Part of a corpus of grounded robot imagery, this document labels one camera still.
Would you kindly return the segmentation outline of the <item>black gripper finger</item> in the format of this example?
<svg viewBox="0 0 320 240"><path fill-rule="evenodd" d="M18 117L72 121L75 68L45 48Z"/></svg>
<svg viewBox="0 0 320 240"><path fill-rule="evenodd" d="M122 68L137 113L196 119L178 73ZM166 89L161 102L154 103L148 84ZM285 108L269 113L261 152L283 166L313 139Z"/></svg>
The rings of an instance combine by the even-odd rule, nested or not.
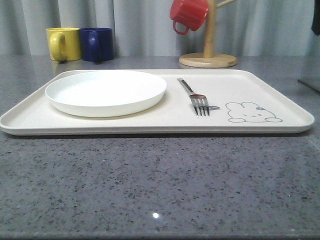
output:
<svg viewBox="0 0 320 240"><path fill-rule="evenodd" d="M316 36L320 35L320 9L319 8L314 9L311 30Z"/></svg>

